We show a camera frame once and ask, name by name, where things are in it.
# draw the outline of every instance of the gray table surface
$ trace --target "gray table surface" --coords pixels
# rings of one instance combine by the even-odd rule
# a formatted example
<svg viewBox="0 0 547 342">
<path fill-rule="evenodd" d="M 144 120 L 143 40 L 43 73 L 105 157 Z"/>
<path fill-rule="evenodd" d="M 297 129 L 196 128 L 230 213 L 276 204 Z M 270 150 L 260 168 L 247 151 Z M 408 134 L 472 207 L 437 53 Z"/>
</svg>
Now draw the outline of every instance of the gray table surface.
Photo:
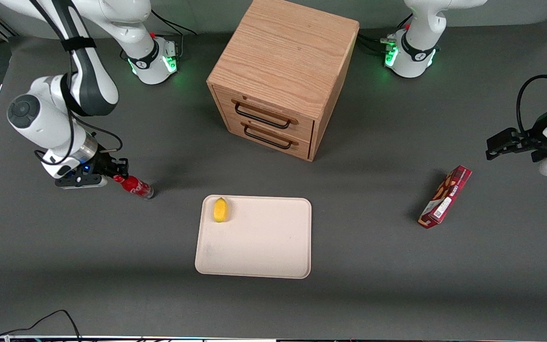
<svg viewBox="0 0 547 342">
<path fill-rule="evenodd" d="M 225 130 L 206 77 L 229 37 L 187 37 L 179 73 L 155 86 L 114 41 L 97 42 L 120 101 L 90 122 L 124 139 L 117 156 L 158 189 L 150 201 L 115 184 L 54 187 L 5 111 L 67 58 L 54 41 L 12 41 L 0 92 L 0 332 L 64 308 L 84 335 L 547 340 L 547 178 L 529 154 L 484 155 L 489 136 L 515 126 L 521 84 L 547 73 L 547 22 L 450 28 L 415 80 L 357 48 L 313 163 Z M 545 110 L 541 81 L 525 94 L 526 124 Z M 442 225 L 420 227 L 459 164 L 474 172 L 464 192 Z M 200 275 L 200 207 L 213 193 L 309 199 L 310 276 Z M 72 330 L 59 317 L 34 333 Z"/>
</svg>

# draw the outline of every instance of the beige tray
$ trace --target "beige tray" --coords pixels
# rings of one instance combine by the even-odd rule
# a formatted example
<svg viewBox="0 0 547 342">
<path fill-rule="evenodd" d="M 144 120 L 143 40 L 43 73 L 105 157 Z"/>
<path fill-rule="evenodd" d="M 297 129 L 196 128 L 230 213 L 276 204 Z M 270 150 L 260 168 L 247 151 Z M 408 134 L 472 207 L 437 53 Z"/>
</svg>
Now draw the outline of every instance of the beige tray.
<svg viewBox="0 0 547 342">
<path fill-rule="evenodd" d="M 228 205 L 225 222 L 212 217 Z M 311 270 L 311 204 L 306 199 L 210 195 L 202 203 L 196 270 L 205 275 L 302 279 Z"/>
</svg>

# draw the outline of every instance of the red box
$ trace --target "red box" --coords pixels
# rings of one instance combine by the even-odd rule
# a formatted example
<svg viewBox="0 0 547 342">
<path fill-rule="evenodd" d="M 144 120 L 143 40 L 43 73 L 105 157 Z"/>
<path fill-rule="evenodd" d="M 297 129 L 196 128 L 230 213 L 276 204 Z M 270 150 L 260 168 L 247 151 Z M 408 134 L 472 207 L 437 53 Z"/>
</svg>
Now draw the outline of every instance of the red box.
<svg viewBox="0 0 547 342">
<path fill-rule="evenodd" d="M 427 204 L 417 222 L 426 229 L 441 223 L 471 174 L 472 171 L 462 165 L 451 171 L 444 178 L 443 183 L 436 190 L 434 198 Z"/>
</svg>

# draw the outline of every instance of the cabinet top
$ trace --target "cabinet top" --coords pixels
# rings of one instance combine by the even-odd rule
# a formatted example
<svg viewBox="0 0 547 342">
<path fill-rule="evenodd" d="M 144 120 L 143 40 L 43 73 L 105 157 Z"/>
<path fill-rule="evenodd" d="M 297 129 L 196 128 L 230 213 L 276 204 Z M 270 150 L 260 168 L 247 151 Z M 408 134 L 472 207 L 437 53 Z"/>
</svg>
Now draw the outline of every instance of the cabinet top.
<svg viewBox="0 0 547 342">
<path fill-rule="evenodd" d="M 358 27 L 284 0 L 254 0 L 207 82 L 318 119 Z"/>
</svg>

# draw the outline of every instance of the black metal handle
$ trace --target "black metal handle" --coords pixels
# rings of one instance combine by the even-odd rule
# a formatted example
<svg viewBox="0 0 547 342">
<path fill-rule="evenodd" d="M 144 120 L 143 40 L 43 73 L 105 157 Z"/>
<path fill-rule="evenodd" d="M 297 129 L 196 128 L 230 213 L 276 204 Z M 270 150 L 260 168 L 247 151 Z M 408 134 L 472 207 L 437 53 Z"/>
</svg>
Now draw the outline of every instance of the black metal handle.
<svg viewBox="0 0 547 342">
<path fill-rule="evenodd" d="M 264 143 L 268 143 L 269 145 L 276 146 L 278 149 L 282 149 L 282 150 L 288 150 L 288 149 L 290 149 L 290 147 L 292 146 L 292 141 L 289 141 L 289 142 L 288 142 L 288 145 L 280 145 L 280 144 L 277 143 L 277 142 L 273 142 L 273 141 L 267 140 L 267 139 L 265 139 L 265 138 L 261 138 L 261 137 L 258 136 L 258 135 L 254 135 L 254 134 L 252 134 L 252 133 L 249 133 L 249 132 L 248 132 L 248 128 L 249 128 L 248 125 L 245 125 L 245 126 L 244 126 L 244 134 L 246 134 L 246 135 L 249 136 L 250 138 L 254 138 L 254 139 L 256 139 L 256 140 L 263 141 Z"/>
<path fill-rule="evenodd" d="M 239 110 L 239 102 L 236 102 L 236 108 L 235 108 L 235 110 L 236 110 L 236 113 L 237 113 L 237 114 L 240 114 L 240 115 L 243 116 L 243 117 L 247 117 L 247 118 L 249 118 L 249 119 L 256 120 L 256 121 L 258 121 L 259 123 L 264 123 L 265 125 L 270 125 L 270 126 L 273 126 L 273 127 L 275 127 L 275 128 L 280 128 L 280 130 L 286 130 L 286 128 L 288 128 L 288 126 L 291 124 L 291 120 L 290 120 L 290 119 L 287 119 L 287 120 L 286 120 L 286 125 L 280 125 L 280 124 L 278 124 L 278 123 L 272 123 L 271 121 L 268 121 L 268 120 L 266 120 L 266 119 L 261 119 L 261 118 L 258 117 L 258 116 L 254 116 L 254 115 L 252 115 L 252 114 L 248 114 L 248 113 L 246 113 L 246 112 L 244 112 L 244 111 Z"/>
</svg>

